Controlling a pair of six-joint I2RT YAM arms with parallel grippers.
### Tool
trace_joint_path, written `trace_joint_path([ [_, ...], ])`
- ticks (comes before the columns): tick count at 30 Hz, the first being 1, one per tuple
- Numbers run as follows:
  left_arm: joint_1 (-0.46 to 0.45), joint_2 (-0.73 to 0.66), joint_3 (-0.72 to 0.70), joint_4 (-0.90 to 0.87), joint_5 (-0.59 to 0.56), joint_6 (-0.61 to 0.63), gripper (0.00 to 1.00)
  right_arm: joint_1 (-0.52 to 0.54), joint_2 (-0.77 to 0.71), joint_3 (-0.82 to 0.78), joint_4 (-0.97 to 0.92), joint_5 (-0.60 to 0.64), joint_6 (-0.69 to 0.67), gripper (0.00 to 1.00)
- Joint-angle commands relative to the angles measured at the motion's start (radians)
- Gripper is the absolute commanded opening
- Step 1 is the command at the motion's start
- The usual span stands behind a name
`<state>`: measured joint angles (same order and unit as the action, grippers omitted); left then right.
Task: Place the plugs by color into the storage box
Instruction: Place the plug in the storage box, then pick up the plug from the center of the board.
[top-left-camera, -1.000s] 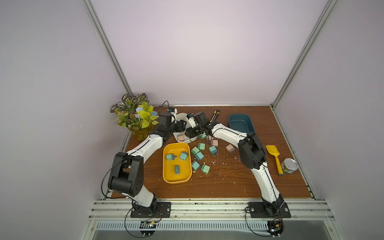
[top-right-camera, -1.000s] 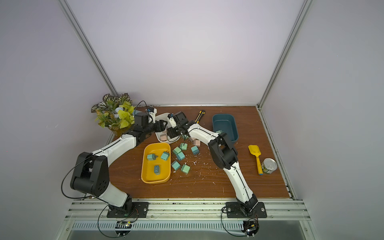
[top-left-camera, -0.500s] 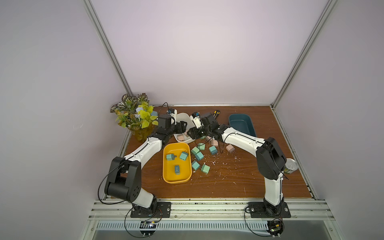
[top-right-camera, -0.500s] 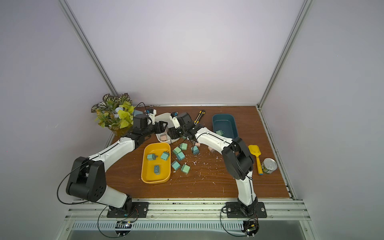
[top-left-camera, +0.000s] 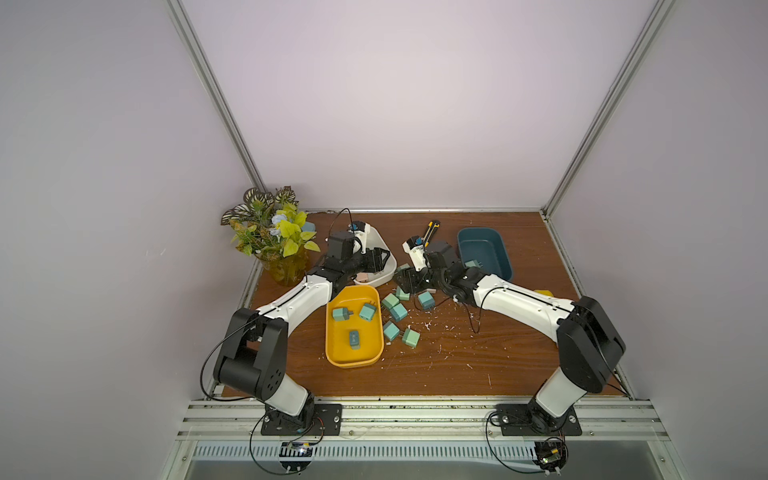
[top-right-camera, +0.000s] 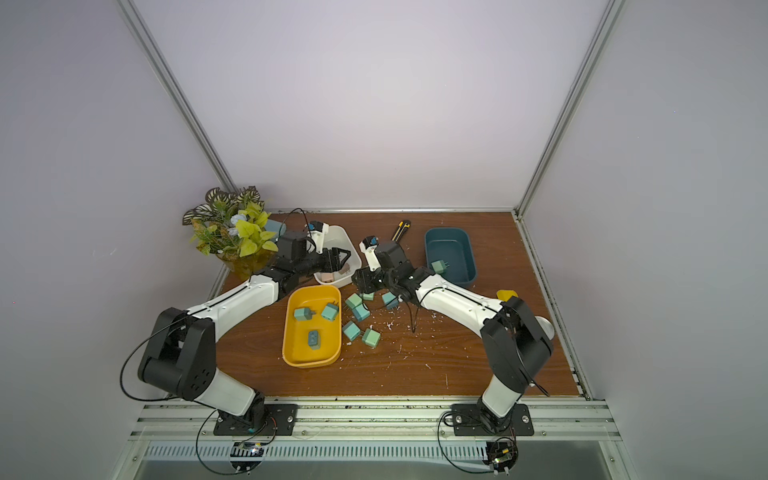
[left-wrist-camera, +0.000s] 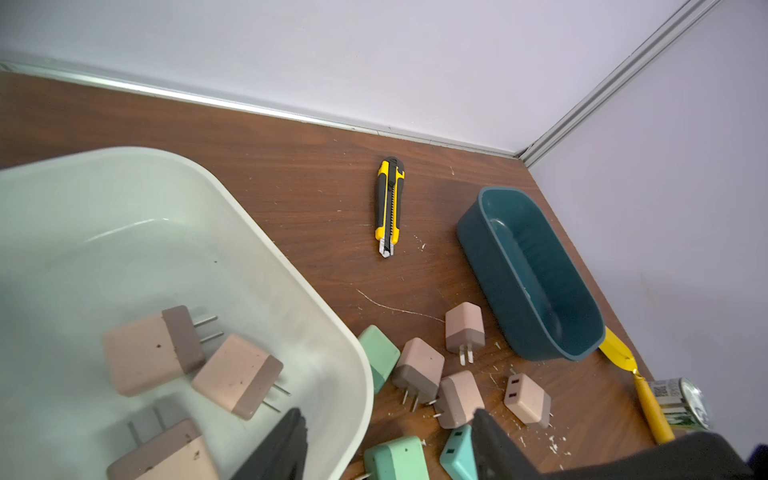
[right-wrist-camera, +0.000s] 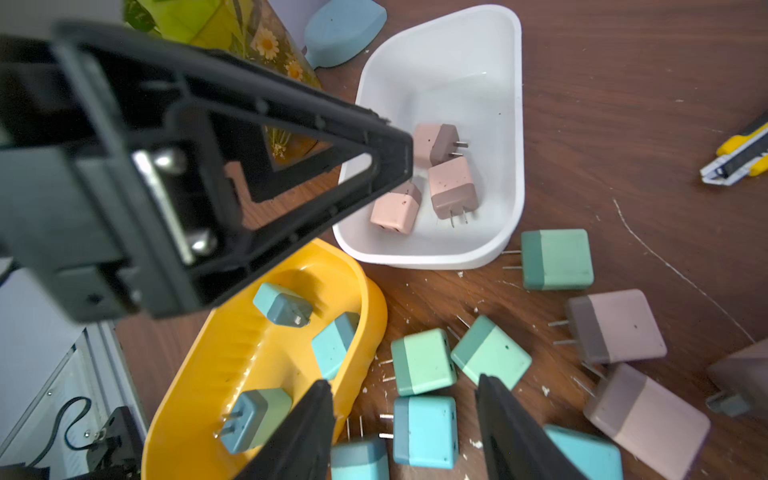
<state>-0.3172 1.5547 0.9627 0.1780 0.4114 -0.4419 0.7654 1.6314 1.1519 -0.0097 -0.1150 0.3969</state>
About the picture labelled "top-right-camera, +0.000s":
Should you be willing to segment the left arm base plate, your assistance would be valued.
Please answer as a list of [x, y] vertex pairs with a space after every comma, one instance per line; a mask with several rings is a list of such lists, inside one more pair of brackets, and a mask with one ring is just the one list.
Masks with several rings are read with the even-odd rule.
[[291, 436], [298, 405], [258, 403], [242, 416], [218, 411], [215, 436]]

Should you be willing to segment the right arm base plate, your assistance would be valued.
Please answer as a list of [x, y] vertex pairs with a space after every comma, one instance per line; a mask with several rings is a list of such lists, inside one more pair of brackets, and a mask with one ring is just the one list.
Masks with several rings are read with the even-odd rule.
[[448, 410], [446, 422], [456, 436], [507, 436], [512, 433], [523, 437], [534, 435], [529, 408], [520, 403], [502, 417], [476, 404], [453, 404]]

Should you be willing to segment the light teal plug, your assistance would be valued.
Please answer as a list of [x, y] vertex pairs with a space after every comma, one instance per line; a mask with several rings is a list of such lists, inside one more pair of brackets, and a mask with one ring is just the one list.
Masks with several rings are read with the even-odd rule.
[[309, 307], [297, 308], [293, 311], [293, 318], [296, 321], [310, 321], [316, 316], [316, 312]]

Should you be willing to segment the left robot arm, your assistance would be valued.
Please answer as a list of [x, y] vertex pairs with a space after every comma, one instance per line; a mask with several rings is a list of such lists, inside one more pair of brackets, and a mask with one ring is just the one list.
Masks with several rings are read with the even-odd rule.
[[292, 293], [303, 278], [340, 271], [352, 256], [349, 249], [325, 247], [321, 232], [287, 231], [277, 248], [264, 268], [233, 290], [188, 309], [162, 311], [140, 345], [144, 352], [138, 379], [212, 408], [246, 430], [261, 426], [266, 416], [263, 395], [218, 368], [218, 341], [252, 314]]

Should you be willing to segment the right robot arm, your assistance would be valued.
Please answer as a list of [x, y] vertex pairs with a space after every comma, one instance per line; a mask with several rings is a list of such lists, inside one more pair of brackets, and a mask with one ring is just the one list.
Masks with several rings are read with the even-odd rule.
[[428, 267], [414, 267], [396, 242], [369, 236], [359, 248], [367, 261], [353, 274], [360, 292], [387, 290], [419, 309], [448, 317], [481, 339], [492, 377], [478, 409], [489, 428], [505, 422], [554, 352], [552, 323], [535, 315], [517, 296], [507, 300], [482, 296]]

